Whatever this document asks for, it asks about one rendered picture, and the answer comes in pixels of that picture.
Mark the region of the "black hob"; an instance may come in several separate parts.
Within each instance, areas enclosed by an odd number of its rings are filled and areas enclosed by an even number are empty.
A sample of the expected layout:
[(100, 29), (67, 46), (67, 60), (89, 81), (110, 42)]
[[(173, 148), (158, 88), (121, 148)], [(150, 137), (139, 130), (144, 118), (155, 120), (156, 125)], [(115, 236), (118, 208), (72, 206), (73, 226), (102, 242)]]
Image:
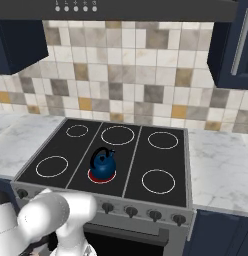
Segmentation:
[(85, 235), (98, 256), (182, 256), (192, 222), (184, 128), (66, 119), (11, 182), (19, 203), (45, 188), (97, 201)]

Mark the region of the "black oven door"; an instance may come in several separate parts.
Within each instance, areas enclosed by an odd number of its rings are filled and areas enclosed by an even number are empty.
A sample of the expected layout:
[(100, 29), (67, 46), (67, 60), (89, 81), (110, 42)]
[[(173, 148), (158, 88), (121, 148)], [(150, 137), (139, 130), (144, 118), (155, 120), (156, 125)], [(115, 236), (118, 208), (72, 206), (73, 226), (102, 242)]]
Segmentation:
[(95, 249), (97, 256), (163, 256), (163, 248), (161, 246), (90, 232), (86, 232), (85, 236), (88, 243)]

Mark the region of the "grey range hood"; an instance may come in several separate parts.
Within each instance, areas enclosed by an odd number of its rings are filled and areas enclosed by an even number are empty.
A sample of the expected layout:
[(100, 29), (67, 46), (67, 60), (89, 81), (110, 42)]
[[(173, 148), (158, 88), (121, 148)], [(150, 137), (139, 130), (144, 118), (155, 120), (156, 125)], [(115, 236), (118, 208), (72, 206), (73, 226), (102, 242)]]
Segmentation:
[(230, 22), (234, 0), (0, 0), (0, 19)]

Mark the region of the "dark blue base cupboard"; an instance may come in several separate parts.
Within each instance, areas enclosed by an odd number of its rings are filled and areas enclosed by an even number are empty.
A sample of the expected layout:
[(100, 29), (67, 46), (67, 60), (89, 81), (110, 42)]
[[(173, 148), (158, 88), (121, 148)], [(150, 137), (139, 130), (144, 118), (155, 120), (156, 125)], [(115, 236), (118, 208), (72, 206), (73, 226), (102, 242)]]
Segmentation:
[(248, 217), (198, 210), (183, 256), (248, 256)]
[(8, 194), (8, 197), (15, 209), (15, 212), (19, 213), (20, 208), (16, 202), (15, 195), (13, 193), (10, 181), (8, 179), (0, 179), (0, 191), (3, 191)]

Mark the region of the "dark blue glazed wall cupboard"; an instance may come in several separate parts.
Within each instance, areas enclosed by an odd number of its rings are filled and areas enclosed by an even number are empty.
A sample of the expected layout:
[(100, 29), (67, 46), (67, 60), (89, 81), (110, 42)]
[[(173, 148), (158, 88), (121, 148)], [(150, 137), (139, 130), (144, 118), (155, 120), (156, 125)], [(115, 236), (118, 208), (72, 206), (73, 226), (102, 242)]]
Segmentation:
[(246, 8), (248, 0), (238, 0), (233, 22), (214, 23), (207, 64), (218, 88), (248, 90), (248, 33), (237, 75), (231, 74)]

